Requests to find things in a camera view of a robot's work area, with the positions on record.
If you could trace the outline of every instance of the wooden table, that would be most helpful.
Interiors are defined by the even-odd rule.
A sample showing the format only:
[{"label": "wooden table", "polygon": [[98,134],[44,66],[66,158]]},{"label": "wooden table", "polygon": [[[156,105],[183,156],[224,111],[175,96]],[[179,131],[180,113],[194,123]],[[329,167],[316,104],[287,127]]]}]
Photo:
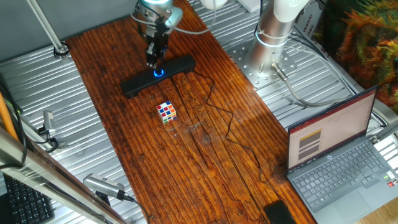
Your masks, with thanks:
[{"label": "wooden table", "polygon": [[[188,2],[175,5],[184,13],[180,28],[205,29]],[[148,69],[147,44],[136,27],[127,17],[67,44],[151,221],[267,223],[264,207],[279,198],[273,187],[297,223],[315,223],[284,176],[286,131],[210,32],[173,32],[166,56],[193,55],[195,70],[215,81],[209,105],[212,80],[196,73],[178,74],[130,100],[124,96],[120,82]],[[163,124],[156,106],[167,100],[176,108],[177,120]],[[260,181],[256,158],[262,181],[272,176],[268,185]]]}]

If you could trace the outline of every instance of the aluminum optical breadboard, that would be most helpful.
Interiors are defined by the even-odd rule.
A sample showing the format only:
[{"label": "aluminum optical breadboard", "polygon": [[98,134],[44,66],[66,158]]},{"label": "aluminum optical breadboard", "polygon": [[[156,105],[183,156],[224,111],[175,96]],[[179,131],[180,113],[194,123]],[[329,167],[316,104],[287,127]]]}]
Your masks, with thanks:
[{"label": "aluminum optical breadboard", "polygon": [[[247,65],[246,55],[248,54],[251,45],[252,42],[250,41],[233,47],[228,50],[228,55],[232,58],[232,60],[234,60],[235,64],[240,68],[242,73],[245,74],[248,80],[252,83],[254,89],[258,90],[261,87],[278,80],[279,77],[275,72],[258,72],[258,70]],[[296,71],[297,68],[296,63],[290,58],[286,51],[282,52],[282,58],[279,62],[279,66],[286,74]]]}]

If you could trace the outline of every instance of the laptop keyboard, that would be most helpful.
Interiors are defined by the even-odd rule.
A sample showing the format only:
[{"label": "laptop keyboard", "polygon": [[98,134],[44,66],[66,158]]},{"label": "laptop keyboard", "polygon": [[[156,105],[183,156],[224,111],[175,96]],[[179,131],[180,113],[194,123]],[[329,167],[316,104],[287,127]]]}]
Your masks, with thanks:
[{"label": "laptop keyboard", "polygon": [[384,161],[368,146],[368,142],[362,144],[293,180],[312,209],[323,207],[353,185],[366,185],[376,179],[374,173],[384,168]]}]

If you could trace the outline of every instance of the black cable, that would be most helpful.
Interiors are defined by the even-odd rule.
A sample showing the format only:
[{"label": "black cable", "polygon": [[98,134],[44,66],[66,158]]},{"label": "black cable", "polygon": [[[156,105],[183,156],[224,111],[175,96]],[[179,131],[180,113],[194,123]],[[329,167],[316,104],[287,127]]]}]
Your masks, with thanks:
[{"label": "black cable", "polygon": [[0,170],[2,169],[7,169],[7,168],[16,168],[16,169],[21,169],[23,168],[21,165],[17,165],[17,164],[5,164],[5,165],[1,165],[0,166]]},{"label": "black cable", "polygon": [[50,141],[49,137],[47,136],[44,142],[35,142],[36,144],[45,144]]},{"label": "black cable", "polygon": [[262,0],[260,0],[260,16],[261,16],[261,14],[262,14],[262,7],[263,7],[263,5],[262,5]]},{"label": "black cable", "polygon": [[276,173],[275,170],[276,170],[276,167],[277,167],[277,166],[275,166],[275,167],[273,168],[273,171],[272,171],[271,176],[270,176],[266,181],[263,181],[262,178],[261,178],[261,177],[262,177],[262,168],[261,168],[261,165],[260,165],[260,161],[259,161],[259,159],[257,158],[256,153],[254,153],[253,149],[251,149],[250,147],[247,147],[247,146],[245,146],[245,145],[243,145],[243,144],[241,144],[241,143],[238,143],[238,142],[236,142],[236,141],[234,141],[234,140],[230,140],[230,139],[228,138],[228,134],[229,134],[229,132],[231,131],[232,120],[234,119],[234,113],[232,113],[231,111],[228,111],[228,110],[226,110],[226,109],[220,108],[220,107],[218,107],[218,106],[215,106],[215,105],[212,105],[212,104],[209,103],[211,94],[213,93],[213,89],[214,89],[214,87],[215,87],[215,83],[216,83],[215,80],[214,80],[213,78],[211,78],[211,77],[204,76],[204,75],[202,75],[201,73],[196,72],[195,70],[194,70],[193,72],[194,72],[195,74],[201,76],[202,78],[206,78],[206,79],[209,79],[209,80],[211,81],[210,94],[207,96],[206,104],[209,105],[209,106],[212,106],[212,107],[214,107],[214,108],[216,108],[216,109],[219,109],[219,110],[221,110],[221,111],[224,111],[225,113],[229,113],[229,114],[232,115],[232,117],[231,117],[231,119],[230,119],[230,121],[229,121],[229,124],[228,124],[228,130],[227,130],[227,132],[226,132],[226,134],[225,134],[225,139],[226,139],[227,141],[229,141],[229,142],[232,142],[232,143],[234,143],[234,144],[237,144],[237,145],[243,147],[244,149],[247,149],[248,151],[251,151],[251,153],[252,153],[253,156],[254,156],[254,159],[255,159],[256,162],[257,162],[257,167],[258,167],[258,169],[259,169],[259,179],[260,179],[260,182],[263,183],[263,184],[265,184],[265,185],[267,185],[267,186],[269,186],[269,187],[274,191],[274,193],[276,194],[276,196],[278,196],[279,199],[283,200],[283,201],[287,204],[286,200],[278,194],[278,192],[276,191],[276,189],[275,189],[271,184],[269,184],[269,182],[271,181],[271,179],[274,177],[274,175],[275,175],[275,173]]},{"label": "black cable", "polygon": [[55,138],[51,138],[50,141],[52,143],[54,143],[54,145],[53,145],[53,148],[51,148],[50,150],[46,151],[47,153],[51,153],[51,152],[55,151],[56,149],[58,149],[58,146],[59,146],[58,141]]},{"label": "black cable", "polygon": [[[19,140],[22,142],[22,144],[24,145],[24,151],[22,152],[22,159],[21,159],[21,168],[25,166],[25,161],[26,161],[26,155],[27,155],[27,145],[26,145],[26,138],[25,138],[25,132],[24,132],[24,127],[22,125],[22,120],[21,117],[19,116],[19,111],[17,108],[17,104],[15,103],[10,91],[8,90],[7,86],[5,84],[3,84],[2,82],[0,82],[0,85],[2,86],[2,88],[4,89],[4,91],[6,92],[7,96],[9,97],[10,103],[12,105],[12,108],[14,109],[14,112],[16,114],[17,120],[18,120],[18,133],[19,133]],[[5,168],[10,168],[10,167],[5,167],[5,166],[0,166],[0,169],[5,169]]]},{"label": "black cable", "polygon": [[145,4],[143,4],[141,2],[141,0],[138,0],[141,3],[141,6],[144,6],[145,8],[147,8],[148,10],[152,11],[154,14],[156,14],[156,16],[158,16],[159,18],[162,17],[159,13],[157,13],[156,11],[154,11],[153,9],[147,7]]},{"label": "black cable", "polygon": [[298,34],[290,34],[296,37],[300,37],[303,41],[306,41],[308,44],[303,43],[303,41],[300,41],[296,38],[291,37],[292,40],[295,40],[296,42],[300,42],[301,44],[305,45],[306,47],[310,48],[311,50],[315,51],[318,55],[320,55],[321,57],[323,57],[326,60],[326,57],[324,56],[324,54],[318,49],[318,47],[312,42],[307,40],[305,37],[298,35]]},{"label": "black cable", "polygon": [[[263,7],[263,6],[264,6],[264,5],[262,4],[262,0],[260,0],[260,17],[261,17],[261,14],[262,14],[262,7]],[[256,34],[257,28],[259,27],[259,22],[256,24],[256,28],[254,29],[253,35]]]},{"label": "black cable", "polygon": [[52,191],[56,192],[56,194],[63,195],[64,197],[69,198],[70,200],[76,201],[77,203],[79,203],[79,204],[85,206],[86,208],[88,208],[88,210],[90,211],[90,214],[92,216],[101,217],[101,218],[103,218],[103,221],[106,222],[106,224],[111,224],[103,215],[94,214],[93,210],[89,206],[81,203],[79,200],[77,200],[76,198],[72,197],[70,194],[64,192],[62,189],[58,188],[56,185],[53,185],[53,183],[49,182],[49,183],[45,184],[44,187],[48,188],[49,190],[52,190]]},{"label": "black cable", "polygon": [[134,199],[133,197],[128,196],[128,195],[125,195],[125,196],[124,196],[124,200],[128,200],[128,201],[130,201],[130,202],[134,202],[134,203],[136,203],[138,206],[140,206],[141,209],[142,209],[142,211],[144,211],[145,216],[147,217],[148,224],[150,224],[150,217],[149,217],[149,215],[148,215],[147,210],[144,208],[144,206],[142,206],[140,203],[138,203],[138,202],[136,201],[136,199]]},{"label": "black cable", "polygon": [[97,214],[92,214],[92,215],[103,218],[103,221],[106,222],[106,224],[111,224],[103,215],[97,215]]}]

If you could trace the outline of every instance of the metal rod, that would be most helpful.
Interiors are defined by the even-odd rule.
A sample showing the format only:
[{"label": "metal rod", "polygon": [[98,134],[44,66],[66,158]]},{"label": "metal rod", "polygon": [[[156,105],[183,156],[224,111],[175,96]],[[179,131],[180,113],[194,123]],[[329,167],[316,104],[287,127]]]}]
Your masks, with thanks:
[{"label": "metal rod", "polygon": [[55,34],[54,30],[52,29],[49,21],[47,20],[46,16],[44,15],[39,4],[37,4],[37,1],[36,0],[27,0],[27,2],[29,3],[30,8],[33,10],[34,14],[36,15],[37,19],[39,20],[40,24],[42,25],[44,31],[47,33],[48,37],[50,38],[52,44],[55,47],[55,50],[59,53],[65,52],[63,45],[61,44],[61,42],[58,39],[57,35]]},{"label": "metal rod", "polygon": [[[12,138],[3,128],[0,128],[0,142],[0,164],[15,164],[21,159],[23,145]],[[25,167],[21,169],[7,168],[2,171],[96,223],[107,223],[104,219],[112,223],[126,223],[122,216],[39,148],[35,152],[27,151]],[[56,192],[46,186],[54,186],[61,189],[62,192]]]}]

